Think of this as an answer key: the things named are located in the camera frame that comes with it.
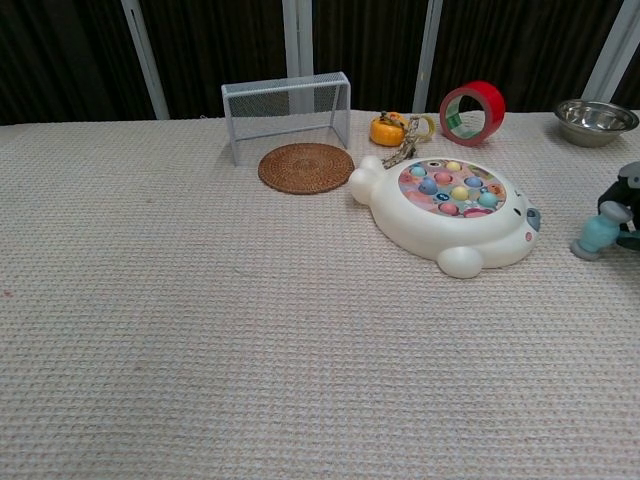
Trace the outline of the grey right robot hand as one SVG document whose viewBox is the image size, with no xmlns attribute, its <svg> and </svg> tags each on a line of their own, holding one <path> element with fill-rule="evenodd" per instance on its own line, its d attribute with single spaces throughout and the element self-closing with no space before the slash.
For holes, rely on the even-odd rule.
<svg viewBox="0 0 640 480">
<path fill-rule="evenodd" d="M 598 205 L 605 201 L 615 201 L 628 207 L 632 212 L 632 224 L 640 231 L 640 161 L 623 166 L 614 182 L 598 199 Z"/>
</svg>

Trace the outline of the teal grey toy hammer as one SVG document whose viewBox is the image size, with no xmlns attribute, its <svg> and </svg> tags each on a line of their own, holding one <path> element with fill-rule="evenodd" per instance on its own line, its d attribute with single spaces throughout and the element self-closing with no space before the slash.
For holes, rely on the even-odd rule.
<svg viewBox="0 0 640 480">
<path fill-rule="evenodd" d="M 599 207 L 599 214 L 587 220 L 581 236 L 571 245 L 571 252 L 584 260 L 594 261 L 600 252 L 618 244 L 624 248 L 640 251 L 640 231 L 622 231 L 620 226 L 632 219 L 632 212 L 624 205 L 605 201 Z"/>
</svg>

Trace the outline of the white bear-shaped pop-button toy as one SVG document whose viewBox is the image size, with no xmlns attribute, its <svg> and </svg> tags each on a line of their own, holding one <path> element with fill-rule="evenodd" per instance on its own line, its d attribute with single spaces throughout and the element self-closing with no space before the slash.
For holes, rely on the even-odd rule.
<svg viewBox="0 0 640 480">
<path fill-rule="evenodd" d="M 385 168 L 366 156 L 348 185 L 390 240 L 455 278 L 519 262 L 540 235 L 541 213 L 524 192 L 477 163 L 428 157 Z"/>
</svg>

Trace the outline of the stainless steel bowl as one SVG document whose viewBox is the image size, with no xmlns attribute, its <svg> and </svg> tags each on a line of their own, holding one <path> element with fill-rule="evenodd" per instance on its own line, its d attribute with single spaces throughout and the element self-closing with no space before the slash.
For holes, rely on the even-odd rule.
<svg viewBox="0 0 640 480">
<path fill-rule="evenodd" d="M 632 111 L 594 100 L 562 101 L 554 108 L 554 115 L 565 140 L 588 148 L 605 146 L 640 125 L 640 118 Z"/>
</svg>

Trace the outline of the red tape roll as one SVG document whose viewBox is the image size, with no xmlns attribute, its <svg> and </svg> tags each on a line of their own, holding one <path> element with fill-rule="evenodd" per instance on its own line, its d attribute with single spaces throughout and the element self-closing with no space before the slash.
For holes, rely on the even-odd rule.
<svg viewBox="0 0 640 480">
<path fill-rule="evenodd" d="M 484 114 L 484 122 L 472 128 L 461 118 L 460 103 L 469 97 L 479 103 Z M 481 144 L 502 125 L 506 113 L 506 103 L 501 92 L 491 83 L 481 80 L 469 82 L 450 91 L 442 100 L 439 110 L 443 135 L 462 146 Z"/>
</svg>

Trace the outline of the round brown rattan coaster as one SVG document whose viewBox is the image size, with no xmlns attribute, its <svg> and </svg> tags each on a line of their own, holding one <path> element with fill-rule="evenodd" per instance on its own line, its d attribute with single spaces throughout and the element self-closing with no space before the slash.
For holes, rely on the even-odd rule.
<svg viewBox="0 0 640 480">
<path fill-rule="evenodd" d="M 354 163 L 345 150 L 321 143 L 293 143 L 267 153 L 258 176 L 284 193 L 312 195 L 334 190 L 347 182 Z"/>
</svg>

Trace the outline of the beige woven tablecloth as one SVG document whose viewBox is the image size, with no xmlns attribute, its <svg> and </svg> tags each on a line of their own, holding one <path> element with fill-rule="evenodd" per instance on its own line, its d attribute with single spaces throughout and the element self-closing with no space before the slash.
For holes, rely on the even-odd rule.
<svg viewBox="0 0 640 480">
<path fill-rule="evenodd" d="M 540 241 L 469 281 L 221 119 L 0 127 L 0 480 L 640 480 L 640 255 L 570 242 L 640 129 L 510 114 Z"/>
</svg>

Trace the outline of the black pleated curtain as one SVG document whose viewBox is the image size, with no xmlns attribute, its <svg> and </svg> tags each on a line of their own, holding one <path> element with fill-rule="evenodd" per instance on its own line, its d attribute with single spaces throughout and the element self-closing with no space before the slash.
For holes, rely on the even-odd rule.
<svg viewBox="0 0 640 480">
<path fill-rule="evenodd" d="M 282 0 L 138 0 L 169 115 L 219 117 L 221 87 L 286 75 Z M 511 112 L 579 98 L 624 0 L 443 0 L 426 108 L 485 80 Z M 412 107 L 428 0 L 311 0 L 312 59 L 358 110 Z M 0 0 L 0 125 L 151 120 L 120 0 Z"/>
</svg>

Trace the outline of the white aluminium frame post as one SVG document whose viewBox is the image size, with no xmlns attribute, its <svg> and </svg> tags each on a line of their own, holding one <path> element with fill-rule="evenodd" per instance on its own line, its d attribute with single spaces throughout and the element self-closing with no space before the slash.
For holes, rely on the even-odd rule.
<svg viewBox="0 0 640 480">
<path fill-rule="evenodd" d="M 287 83 L 314 75 L 312 0 L 282 0 Z M 290 111 L 314 112 L 314 90 L 310 87 L 289 91 Z"/>
<path fill-rule="evenodd" d="M 443 0 L 428 0 L 411 109 L 413 113 L 424 113 L 428 111 L 428 93 L 435 58 L 442 7 Z"/>
<path fill-rule="evenodd" d="M 157 120 L 169 120 L 169 108 L 140 2 L 139 0 L 120 0 L 120 2 L 155 117 Z"/>
<path fill-rule="evenodd" d="M 640 0 L 624 0 L 581 98 L 609 102 L 639 45 Z"/>
</svg>

